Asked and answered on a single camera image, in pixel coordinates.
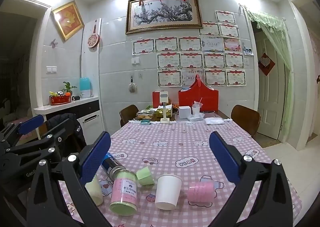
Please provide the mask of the small green potted plant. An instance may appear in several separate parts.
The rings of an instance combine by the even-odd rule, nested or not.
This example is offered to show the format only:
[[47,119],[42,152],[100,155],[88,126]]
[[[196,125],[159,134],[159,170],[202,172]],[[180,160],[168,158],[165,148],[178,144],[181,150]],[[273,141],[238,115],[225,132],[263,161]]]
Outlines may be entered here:
[[70,96],[72,96],[73,94],[73,89],[76,89],[77,87],[74,85],[71,85],[70,82],[68,81],[63,81],[63,89],[62,91],[64,92],[65,95],[67,95],[67,93],[70,94]]

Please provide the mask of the food container tray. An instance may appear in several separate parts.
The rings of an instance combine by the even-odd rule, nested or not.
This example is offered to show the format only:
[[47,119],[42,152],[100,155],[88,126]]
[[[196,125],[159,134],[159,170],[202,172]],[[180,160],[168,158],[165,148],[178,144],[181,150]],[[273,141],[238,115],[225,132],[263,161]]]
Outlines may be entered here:
[[138,111],[136,113],[136,120],[152,120],[153,119],[153,114],[154,114],[154,110],[152,109],[144,109],[141,111]]

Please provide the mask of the black jacket on chair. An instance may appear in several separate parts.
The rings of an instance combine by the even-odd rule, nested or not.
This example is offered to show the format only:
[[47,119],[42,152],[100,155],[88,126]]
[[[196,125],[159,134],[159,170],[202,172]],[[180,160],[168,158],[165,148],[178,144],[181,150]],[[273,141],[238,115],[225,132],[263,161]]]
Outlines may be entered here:
[[56,115],[47,120],[45,125],[47,133],[44,136],[53,135],[61,157],[66,158],[72,153],[80,153],[87,145],[75,114]]

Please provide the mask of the left brown wooden chair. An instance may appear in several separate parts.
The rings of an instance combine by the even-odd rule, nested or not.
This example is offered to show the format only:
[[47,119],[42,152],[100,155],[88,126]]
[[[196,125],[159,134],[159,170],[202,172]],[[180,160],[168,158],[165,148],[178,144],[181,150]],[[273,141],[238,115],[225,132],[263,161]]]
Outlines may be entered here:
[[122,109],[119,112],[120,126],[123,127],[130,120],[133,120],[137,116],[138,111],[139,111],[138,108],[134,104],[131,104],[131,105],[127,106],[126,108]]

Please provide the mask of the white panelled door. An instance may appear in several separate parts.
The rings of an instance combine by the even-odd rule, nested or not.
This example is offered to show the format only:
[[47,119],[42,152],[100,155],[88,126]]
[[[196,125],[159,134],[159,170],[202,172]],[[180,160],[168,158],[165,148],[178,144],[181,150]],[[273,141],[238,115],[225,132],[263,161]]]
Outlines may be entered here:
[[285,67],[267,36],[263,32],[256,33],[254,36],[258,61],[263,53],[266,53],[275,62],[275,66],[267,76],[258,67],[258,112],[261,115],[258,133],[272,139],[278,139],[285,102]]

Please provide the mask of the pink checkered tablecloth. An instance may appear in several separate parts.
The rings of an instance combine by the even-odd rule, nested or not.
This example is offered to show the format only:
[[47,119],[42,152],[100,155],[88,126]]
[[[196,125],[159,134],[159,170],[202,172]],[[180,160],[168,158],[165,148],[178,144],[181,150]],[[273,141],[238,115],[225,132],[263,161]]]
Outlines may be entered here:
[[[111,137],[110,153],[129,171],[148,167],[153,179],[174,174],[182,180],[176,209],[155,207],[156,185],[140,186],[137,212],[130,217],[112,213],[111,181],[103,169],[97,173],[104,201],[99,209],[112,226],[208,226],[231,195],[234,184],[223,174],[209,148],[209,136],[218,132],[238,151],[254,160],[270,163],[261,146],[234,122],[207,125],[204,122],[141,125],[130,122]],[[194,182],[212,181],[214,200],[208,204],[190,203],[186,194]]]

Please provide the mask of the green lace door curtain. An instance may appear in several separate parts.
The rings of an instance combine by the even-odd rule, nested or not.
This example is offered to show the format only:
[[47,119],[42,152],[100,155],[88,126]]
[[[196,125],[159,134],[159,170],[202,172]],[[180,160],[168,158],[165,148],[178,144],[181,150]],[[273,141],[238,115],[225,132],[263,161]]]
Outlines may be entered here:
[[263,33],[267,36],[267,39],[271,42],[278,56],[284,63],[286,82],[282,135],[286,141],[289,137],[289,130],[292,122],[294,97],[294,75],[293,65],[291,64],[292,58],[287,27],[281,18],[274,15],[266,12],[255,12],[247,6],[243,6],[242,8],[251,21],[257,22],[258,27],[262,29]]

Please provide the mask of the small red box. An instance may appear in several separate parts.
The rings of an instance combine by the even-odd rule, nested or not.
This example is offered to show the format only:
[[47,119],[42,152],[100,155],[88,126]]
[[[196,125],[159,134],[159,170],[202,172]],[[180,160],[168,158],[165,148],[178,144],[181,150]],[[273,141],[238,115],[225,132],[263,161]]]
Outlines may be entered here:
[[152,92],[152,106],[153,108],[158,108],[159,105],[162,103],[160,102],[160,91],[153,91]]

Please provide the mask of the small green cup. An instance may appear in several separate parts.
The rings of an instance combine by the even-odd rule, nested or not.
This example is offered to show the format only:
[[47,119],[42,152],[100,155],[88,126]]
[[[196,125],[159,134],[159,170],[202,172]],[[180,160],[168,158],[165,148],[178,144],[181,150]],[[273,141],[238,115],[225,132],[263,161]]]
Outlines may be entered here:
[[153,176],[149,168],[146,166],[136,172],[136,177],[140,185],[153,185]]

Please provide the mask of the white paper cup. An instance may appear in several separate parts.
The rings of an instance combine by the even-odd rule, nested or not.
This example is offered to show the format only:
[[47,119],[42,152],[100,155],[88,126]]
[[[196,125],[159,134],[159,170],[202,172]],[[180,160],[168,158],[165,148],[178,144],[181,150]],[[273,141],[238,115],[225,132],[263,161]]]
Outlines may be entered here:
[[173,174],[163,174],[157,179],[155,206],[160,210],[174,210],[178,204],[182,180]]

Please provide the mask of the pink green labelled bottle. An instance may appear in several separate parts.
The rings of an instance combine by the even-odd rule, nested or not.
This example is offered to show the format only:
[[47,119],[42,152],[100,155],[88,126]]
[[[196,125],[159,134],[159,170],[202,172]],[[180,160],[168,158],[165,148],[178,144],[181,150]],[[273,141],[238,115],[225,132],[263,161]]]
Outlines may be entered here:
[[106,153],[102,167],[112,181],[110,210],[120,216],[137,212],[137,177],[110,153]]

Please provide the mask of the red round wall ornament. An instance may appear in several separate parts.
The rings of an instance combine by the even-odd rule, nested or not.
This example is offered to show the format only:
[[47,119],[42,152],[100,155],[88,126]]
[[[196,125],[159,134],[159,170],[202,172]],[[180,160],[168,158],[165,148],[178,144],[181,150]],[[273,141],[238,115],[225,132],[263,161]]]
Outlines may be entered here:
[[87,46],[89,48],[94,48],[99,43],[99,40],[100,36],[97,34],[97,25],[95,24],[93,26],[93,32],[87,40]]

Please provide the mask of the light blue humidifier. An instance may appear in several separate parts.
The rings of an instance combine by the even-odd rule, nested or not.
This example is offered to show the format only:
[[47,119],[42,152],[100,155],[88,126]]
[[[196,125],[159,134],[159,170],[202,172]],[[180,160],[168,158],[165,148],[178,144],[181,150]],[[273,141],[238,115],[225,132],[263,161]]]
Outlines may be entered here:
[[89,98],[92,96],[92,86],[91,81],[88,77],[81,77],[80,82],[80,97],[81,98]]

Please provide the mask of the right brown wooden chair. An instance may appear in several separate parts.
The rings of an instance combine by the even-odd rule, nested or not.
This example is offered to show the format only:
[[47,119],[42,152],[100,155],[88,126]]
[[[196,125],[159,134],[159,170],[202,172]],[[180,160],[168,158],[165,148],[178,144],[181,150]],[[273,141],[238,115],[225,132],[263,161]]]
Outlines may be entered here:
[[260,125],[261,115],[253,109],[237,104],[232,109],[231,119],[254,138]]

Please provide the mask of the white cup with straws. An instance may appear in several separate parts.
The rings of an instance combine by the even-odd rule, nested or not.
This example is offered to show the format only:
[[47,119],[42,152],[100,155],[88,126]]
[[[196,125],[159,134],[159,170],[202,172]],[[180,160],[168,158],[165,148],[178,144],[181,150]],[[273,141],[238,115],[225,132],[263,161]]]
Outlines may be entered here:
[[192,114],[193,115],[199,115],[200,114],[200,109],[202,107],[202,98],[199,101],[194,101],[192,104]]

